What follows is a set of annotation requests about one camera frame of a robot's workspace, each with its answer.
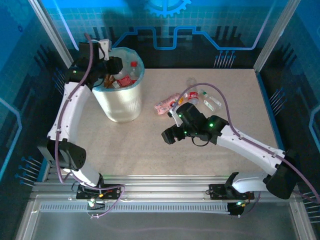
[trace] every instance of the gear logo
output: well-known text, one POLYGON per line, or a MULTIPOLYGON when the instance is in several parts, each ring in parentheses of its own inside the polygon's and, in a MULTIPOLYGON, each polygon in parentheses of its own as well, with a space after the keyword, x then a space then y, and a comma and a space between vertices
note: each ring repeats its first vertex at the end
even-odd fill
POLYGON ((186 10, 186 5, 191 4, 190 0, 146 0, 144 1, 144 9, 149 10, 150 14, 157 17, 161 15, 173 17, 174 14, 180 14, 180 10, 186 10))

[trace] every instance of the translucent plastic bin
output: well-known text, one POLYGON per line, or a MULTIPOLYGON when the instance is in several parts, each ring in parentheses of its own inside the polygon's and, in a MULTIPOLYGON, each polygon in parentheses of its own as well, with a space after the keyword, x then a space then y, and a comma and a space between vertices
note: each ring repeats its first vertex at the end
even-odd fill
POLYGON ((142 110, 141 82, 145 66, 136 51, 127 47, 113 48, 109 56, 121 58, 126 69, 130 68, 130 62, 137 61, 140 76, 131 86, 114 89, 101 85, 94 87, 92 92, 109 119, 117 123, 130 122, 136 119, 142 110))

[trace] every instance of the beige table surface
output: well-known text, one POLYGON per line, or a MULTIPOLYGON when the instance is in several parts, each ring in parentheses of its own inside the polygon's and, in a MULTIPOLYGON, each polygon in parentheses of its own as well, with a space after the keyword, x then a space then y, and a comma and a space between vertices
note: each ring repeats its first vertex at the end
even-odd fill
MULTIPOLYGON (((209 144, 194 146, 190 138, 166 144, 161 133, 175 122, 156 115, 155 103, 186 88, 186 79, 216 85, 225 95, 236 128, 276 147, 260 87, 252 69, 146 69, 142 84, 143 109, 132 122, 115 123, 107 118, 93 94, 84 106, 77 144, 87 161, 104 175, 211 175, 255 172, 261 169, 233 151, 209 144)), ((219 94, 204 86, 219 100, 219 94)), ((206 117, 210 110, 197 106, 206 117)), ((226 108, 216 113, 227 119, 226 108)))

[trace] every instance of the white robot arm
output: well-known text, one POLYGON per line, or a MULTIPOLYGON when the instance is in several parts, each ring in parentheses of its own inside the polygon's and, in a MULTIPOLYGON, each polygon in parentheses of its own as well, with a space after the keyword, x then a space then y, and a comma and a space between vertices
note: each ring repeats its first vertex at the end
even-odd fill
POLYGON ((297 183, 297 175, 275 156, 280 156, 295 165, 297 155, 294 152, 284 152, 265 145, 236 128, 232 129, 226 120, 218 116, 213 115, 206 118, 191 103, 183 104, 176 111, 171 110, 169 116, 174 118, 176 124, 161 134, 167 144, 173 144, 175 139, 180 141, 186 137, 190 137, 194 143, 194 138, 199 138, 206 144, 213 143, 230 149, 264 170, 259 173, 232 173, 223 189, 221 186, 213 189, 215 193, 222 191, 217 195, 228 194, 230 199, 237 199, 243 196, 243 193, 269 191, 278 198, 288 199, 290 197, 297 183), (268 149, 272 154, 264 151, 262 147, 268 149))
POLYGON ((59 165, 66 172, 72 172, 73 176, 84 185, 91 187, 98 186, 101 183, 101 175, 95 171, 90 163, 86 161, 86 151, 76 145, 77 131, 80 117, 88 97, 91 94, 95 82, 103 81, 107 74, 117 74, 122 69, 122 60, 119 57, 109 57, 111 50, 111 41, 108 39, 96 41, 93 46, 92 67, 84 84, 77 85, 83 78, 88 68, 90 48, 89 43, 81 42, 79 44, 80 59, 68 69, 65 78, 64 93, 62 102, 54 121, 54 124, 47 134, 47 139, 40 143, 38 149, 43 156, 51 163, 55 162, 55 141, 57 131, 59 131, 59 165), (76 92, 69 98, 70 93, 76 89, 76 92), (68 101, 63 117, 58 129, 59 116, 68 101))

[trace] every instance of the red bottle cap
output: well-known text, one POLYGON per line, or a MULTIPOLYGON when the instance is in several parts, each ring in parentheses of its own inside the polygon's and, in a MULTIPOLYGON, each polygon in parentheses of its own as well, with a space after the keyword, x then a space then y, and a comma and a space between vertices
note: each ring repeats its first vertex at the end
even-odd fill
POLYGON ((130 66, 131 67, 136 67, 138 65, 138 62, 137 61, 132 61, 130 62, 130 66))

